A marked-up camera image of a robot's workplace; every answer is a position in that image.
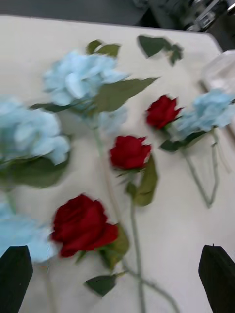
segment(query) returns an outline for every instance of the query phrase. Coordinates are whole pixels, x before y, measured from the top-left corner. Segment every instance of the white table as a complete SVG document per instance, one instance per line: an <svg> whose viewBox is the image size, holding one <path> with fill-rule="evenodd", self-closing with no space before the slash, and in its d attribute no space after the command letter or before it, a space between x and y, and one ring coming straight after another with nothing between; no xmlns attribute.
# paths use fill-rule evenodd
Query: white table
<svg viewBox="0 0 235 313"><path fill-rule="evenodd" d="M137 47L137 36L166 36L184 49L184 59L171 67L167 58L159 54L145 59ZM0 18L0 93L14 94L30 104L48 100L43 93L42 75L51 63L68 51L78 48L85 52L87 43L101 39L107 43L122 44L119 69L132 77L161 76L157 82L127 102L128 121L122 134L148 136L160 174L154 201L138 209L143 273L158 282L177 300L182 313L211 312L198 275L198 265L204 245L222 246L233 257L235 251L235 173L226 173L219 161L220 186L216 201L207 209L191 178L187 164L180 154L170 155L158 149L159 135L145 125L143 112L159 96L170 93L179 97L179 104L187 106L201 92L198 85L202 67L215 58L220 49L208 34L133 28L81 22L51 21L1 16ZM74 127L63 117L67 132ZM112 207L103 182L103 174L92 134L83 125L74 122L76 140L71 165L64 180L48 189L19 186L16 197L19 212L48 222L56 208L81 192L102 199L114 221ZM235 163L235 147L224 132L219 132L226 158ZM106 141L107 149L112 138ZM206 172L203 143L192 153ZM205 185L212 187L212 179L205 175ZM112 184L122 208L123 219L129 228L129 200L124 194L121 179L112 173ZM127 254L134 262L133 247ZM52 260L50 273L59 313L120 313L139 312L137 284L126 275L102 300L89 293L82 283L105 270L96 256L88 257L79 266L74 259ZM161 297L146 289L148 313L173 312ZM45 286L35 269L25 296L21 313L48 312Z"/></svg>

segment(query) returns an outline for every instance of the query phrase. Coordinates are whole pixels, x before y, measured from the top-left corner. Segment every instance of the hydrangea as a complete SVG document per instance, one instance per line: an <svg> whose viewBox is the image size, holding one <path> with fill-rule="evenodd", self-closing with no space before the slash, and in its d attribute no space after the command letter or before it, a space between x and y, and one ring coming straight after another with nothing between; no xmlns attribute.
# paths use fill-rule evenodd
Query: hydrangea
<svg viewBox="0 0 235 313"><path fill-rule="evenodd" d="M185 138L193 132L209 132L214 126L225 127L235 115L234 96L215 89L198 96L192 106L193 110L182 111L182 116L173 124Z"/></svg>
<svg viewBox="0 0 235 313"><path fill-rule="evenodd" d="M0 257L10 246L28 246L33 262L44 262L57 254L48 240L50 229L23 215L14 215L8 204L0 203Z"/></svg>
<svg viewBox="0 0 235 313"><path fill-rule="evenodd" d="M66 160L70 149L60 133L56 115L27 109L14 98L0 96L0 163L45 156L57 165Z"/></svg>
<svg viewBox="0 0 235 313"><path fill-rule="evenodd" d="M75 99L93 98L103 84L123 80L126 74L114 71L117 60L101 55L80 55L76 51L55 62L44 75L46 92L54 104L65 106Z"/></svg>
<svg viewBox="0 0 235 313"><path fill-rule="evenodd" d="M101 112L98 115L98 127L106 134L115 134L127 119L127 109L125 106L113 112Z"/></svg>

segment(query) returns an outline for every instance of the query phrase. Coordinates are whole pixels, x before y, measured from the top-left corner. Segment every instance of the loose leaf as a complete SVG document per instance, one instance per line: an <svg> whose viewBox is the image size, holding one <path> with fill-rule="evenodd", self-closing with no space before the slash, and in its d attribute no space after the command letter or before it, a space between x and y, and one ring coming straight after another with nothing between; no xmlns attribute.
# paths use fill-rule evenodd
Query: loose leaf
<svg viewBox="0 0 235 313"><path fill-rule="evenodd" d="M172 54L170 56L170 63L173 66L177 60L181 60L183 58L183 49L178 45L172 46Z"/></svg>
<svg viewBox="0 0 235 313"><path fill-rule="evenodd" d="M138 40L142 50L148 58L160 52L165 46L164 38L154 38L140 35L138 36Z"/></svg>

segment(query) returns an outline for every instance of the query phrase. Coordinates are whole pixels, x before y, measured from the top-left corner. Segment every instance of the green stem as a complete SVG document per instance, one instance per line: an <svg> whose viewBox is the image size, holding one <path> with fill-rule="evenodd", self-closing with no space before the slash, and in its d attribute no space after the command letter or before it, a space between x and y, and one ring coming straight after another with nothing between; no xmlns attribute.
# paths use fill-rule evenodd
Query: green stem
<svg viewBox="0 0 235 313"><path fill-rule="evenodd" d="M121 213L120 213L120 209L118 207L118 203L117 203L116 198L114 196L112 185L110 182L109 169L107 168L106 160L104 157L103 144L102 144L100 137L99 137L98 128L94 129L94 138L95 138L95 142L96 142L96 145L98 148L101 165L103 167L103 172L104 172L105 182L106 182L106 186L107 186L108 193L109 193L109 198L110 198L110 201L112 203L112 206L113 206L113 209L114 209L114 212L116 215L116 219L117 219L117 221L121 222Z"/></svg>
<svg viewBox="0 0 235 313"><path fill-rule="evenodd" d="M207 195L207 193L205 192L205 190L203 188L203 185L202 185L202 183L201 183L201 181L200 181L200 179L199 179L199 177L197 175L196 169L193 166L190 157L188 156L187 149L186 148L182 148L181 149L181 152L182 152L183 156L185 157L185 159L186 159L186 161L188 163L188 166L189 166L189 169L190 169L191 174L193 176L193 179L196 182L198 190L201 193L201 195L202 195L202 197L203 197L207 207L209 207L209 208L214 203L216 192L218 190L218 185L219 185L218 162L217 162L217 155L216 155L216 146L218 144L218 137L217 137L217 135L216 135L216 133L214 131L212 131L212 135L213 135L213 138L214 138L214 144L212 144L212 146L211 146L211 148L212 148L211 152L212 152L213 173L214 173L214 187L213 187L213 191L212 191L211 197L209 197Z"/></svg>
<svg viewBox="0 0 235 313"><path fill-rule="evenodd" d="M135 206L134 206L133 201L131 201L131 224L132 224L134 243L135 243L135 249L136 249L138 277L142 278L141 249L140 249L137 222L136 222L136 217L135 217ZM145 299L144 299L144 292L143 292L143 282L141 279L139 279L138 287L139 287L139 297L140 297L140 303L141 303L141 313L145 313L146 312Z"/></svg>

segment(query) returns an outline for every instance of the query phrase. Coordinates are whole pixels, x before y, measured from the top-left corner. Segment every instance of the black object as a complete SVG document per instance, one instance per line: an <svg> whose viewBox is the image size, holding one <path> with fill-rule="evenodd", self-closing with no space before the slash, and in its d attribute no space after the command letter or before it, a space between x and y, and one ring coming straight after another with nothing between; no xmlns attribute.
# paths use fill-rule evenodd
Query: black object
<svg viewBox="0 0 235 313"><path fill-rule="evenodd" d="M204 246L199 276L214 313L235 313L235 263L220 246Z"/></svg>
<svg viewBox="0 0 235 313"><path fill-rule="evenodd" d="M10 247L4 253L0 258L0 313L18 313L32 274L27 246Z"/></svg>

